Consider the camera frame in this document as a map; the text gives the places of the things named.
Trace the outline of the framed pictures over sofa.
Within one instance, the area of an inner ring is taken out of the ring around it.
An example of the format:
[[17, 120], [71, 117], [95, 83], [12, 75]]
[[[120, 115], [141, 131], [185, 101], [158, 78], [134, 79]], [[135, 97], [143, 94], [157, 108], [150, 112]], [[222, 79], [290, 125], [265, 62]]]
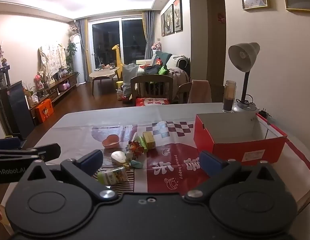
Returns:
[[183, 31], [182, 0], [175, 0], [161, 15], [162, 37]]

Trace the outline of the teal oval eraser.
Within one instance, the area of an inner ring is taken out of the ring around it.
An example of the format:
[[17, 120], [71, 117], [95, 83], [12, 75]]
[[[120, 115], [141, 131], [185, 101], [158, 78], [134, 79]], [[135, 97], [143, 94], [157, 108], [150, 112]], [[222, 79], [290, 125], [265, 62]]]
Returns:
[[139, 161], [136, 161], [136, 160], [131, 160], [130, 165], [131, 165], [133, 168], [137, 168], [137, 169], [143, 168], [143, 163], [141, 163], [141, 162], [139, 162]]

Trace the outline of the glass jar dark contents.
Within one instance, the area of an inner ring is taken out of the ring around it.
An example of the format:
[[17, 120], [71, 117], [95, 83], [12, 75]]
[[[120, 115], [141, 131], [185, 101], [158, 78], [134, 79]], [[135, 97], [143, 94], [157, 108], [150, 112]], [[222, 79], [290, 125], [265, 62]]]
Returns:
[[224, 86], [223, 111], [231, 112], [236, 95], [236, 82], [227, 80]]

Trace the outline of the black power adapter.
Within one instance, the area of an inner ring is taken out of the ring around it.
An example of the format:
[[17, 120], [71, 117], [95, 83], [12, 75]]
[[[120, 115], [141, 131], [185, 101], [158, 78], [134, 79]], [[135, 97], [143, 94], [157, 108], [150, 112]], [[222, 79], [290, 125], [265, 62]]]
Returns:
[[260, 110], [258, 114], [265, 119], [268, 119], [269, 117], [271, 117], [271, 115], [265, 109]]

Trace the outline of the white oval mouse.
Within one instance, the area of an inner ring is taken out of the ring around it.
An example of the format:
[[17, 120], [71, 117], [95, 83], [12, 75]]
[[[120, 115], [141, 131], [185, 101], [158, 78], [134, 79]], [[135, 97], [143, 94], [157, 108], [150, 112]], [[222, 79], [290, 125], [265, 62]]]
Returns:
[[111, 160], [116, 165], [125, 165], [127, 163], [126, 155], [122, 151], [115, 151], [111, 154]]

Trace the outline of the red orange charm keychain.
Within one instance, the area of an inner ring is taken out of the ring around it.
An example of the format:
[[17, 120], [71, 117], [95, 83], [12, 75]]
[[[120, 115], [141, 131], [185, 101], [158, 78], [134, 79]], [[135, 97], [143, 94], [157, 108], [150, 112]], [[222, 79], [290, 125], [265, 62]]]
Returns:
[[128, 142], [128, 151], [133, 154], [133, 157], [137, 159], [139, 156], [144, 154], [144, 147], [138, 141]]

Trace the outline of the pink heart shaped dish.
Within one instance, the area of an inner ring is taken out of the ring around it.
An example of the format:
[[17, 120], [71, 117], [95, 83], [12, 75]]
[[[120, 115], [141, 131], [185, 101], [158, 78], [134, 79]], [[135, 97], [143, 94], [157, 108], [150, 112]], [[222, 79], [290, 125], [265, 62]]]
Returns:
[[119, 148], [120, 138], [116, 134], [111, 134], [102, 141], [102, 145], [105, 149]]

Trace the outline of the green capped plastic bottle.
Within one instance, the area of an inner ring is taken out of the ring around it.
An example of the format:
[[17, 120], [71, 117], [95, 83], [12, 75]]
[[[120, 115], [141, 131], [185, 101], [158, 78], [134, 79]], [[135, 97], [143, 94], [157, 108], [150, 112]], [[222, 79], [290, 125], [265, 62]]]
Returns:
[[124, 167], [98, 172], [97, 178], [100, 183], [107, 186], [112, 186], [128, 181], [128, 176]]

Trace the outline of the yellow rectangular box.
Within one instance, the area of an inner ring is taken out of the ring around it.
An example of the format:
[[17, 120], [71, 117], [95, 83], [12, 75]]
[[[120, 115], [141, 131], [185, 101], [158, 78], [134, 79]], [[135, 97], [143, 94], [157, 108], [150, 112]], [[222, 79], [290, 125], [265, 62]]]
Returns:
[[152, 132], [150, 131], [143, 132], [143, 139], [148, 150], [156, 148], [156, 142]]

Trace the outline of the red cardboard box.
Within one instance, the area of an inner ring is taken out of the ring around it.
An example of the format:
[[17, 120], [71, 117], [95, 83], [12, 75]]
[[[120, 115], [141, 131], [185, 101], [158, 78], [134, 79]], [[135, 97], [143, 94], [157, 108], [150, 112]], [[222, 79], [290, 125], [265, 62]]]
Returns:
[[195, 118], [194, 142], [199, 152], [243, 165], [276, 163], [286, 139], [286, 133], [254, 112], [206, 113]]

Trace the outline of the black speaker cabinet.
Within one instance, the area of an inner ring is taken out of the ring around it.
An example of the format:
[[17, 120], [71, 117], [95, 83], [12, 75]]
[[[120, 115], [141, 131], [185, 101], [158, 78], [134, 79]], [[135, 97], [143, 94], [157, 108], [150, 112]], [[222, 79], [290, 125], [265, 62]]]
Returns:
[[0, 123], [6, 135], [26, 138], [34, 130], [21, 81], [0, 89]]

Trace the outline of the orange gift box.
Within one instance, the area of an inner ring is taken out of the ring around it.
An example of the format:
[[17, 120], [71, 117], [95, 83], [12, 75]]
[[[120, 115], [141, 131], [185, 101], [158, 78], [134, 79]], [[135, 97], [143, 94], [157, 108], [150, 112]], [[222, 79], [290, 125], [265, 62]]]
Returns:
[[45, 122], [49, 116], [54, 112], [54, 108], [51, 103], [51, 99], [45, 99], [35, 108], [35, 116], [37, 121], [41, 124]]

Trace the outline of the pink face doll figure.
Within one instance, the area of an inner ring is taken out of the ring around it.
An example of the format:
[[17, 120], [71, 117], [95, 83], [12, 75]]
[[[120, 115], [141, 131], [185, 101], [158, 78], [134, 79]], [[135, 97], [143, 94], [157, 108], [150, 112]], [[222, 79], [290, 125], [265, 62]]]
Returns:
[[132, 161], [134, 159], [134, 152], [131, 151], [131, 150], [127, 150], [125, 155], [126, 155], [126, 160], [128, 162], [130, 162], [130, 161]]

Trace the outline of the wooden coffee table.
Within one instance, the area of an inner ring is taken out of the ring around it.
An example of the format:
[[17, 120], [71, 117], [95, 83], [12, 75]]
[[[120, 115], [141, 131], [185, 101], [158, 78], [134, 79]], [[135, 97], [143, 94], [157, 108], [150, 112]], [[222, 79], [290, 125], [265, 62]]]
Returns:
[[90, 73], [89, 77], [92, 80], [92, 95], [94, 95], [94, 82], [98, 80], [104, 80], [104, 79], [111, 79], [113, 80], [114, 77], [118, 74], [119, 68], [115, 67], [113, 69], [100, 69], [98, 71], [94, 71]]

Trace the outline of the yellow giraffe toy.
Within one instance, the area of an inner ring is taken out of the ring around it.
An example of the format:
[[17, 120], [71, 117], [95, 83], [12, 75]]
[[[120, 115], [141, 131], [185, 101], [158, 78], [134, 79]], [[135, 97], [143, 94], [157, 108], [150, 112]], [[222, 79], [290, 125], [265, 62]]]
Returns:
[[119, 45], [118, 44], [114, 45], [112, 50], [114, 50], [116, 54], [116, 67], [117, 67], [116, 73], [118, 76], [118, 80], [122, 80], [122, 70], [124, 64], [121, 60]]

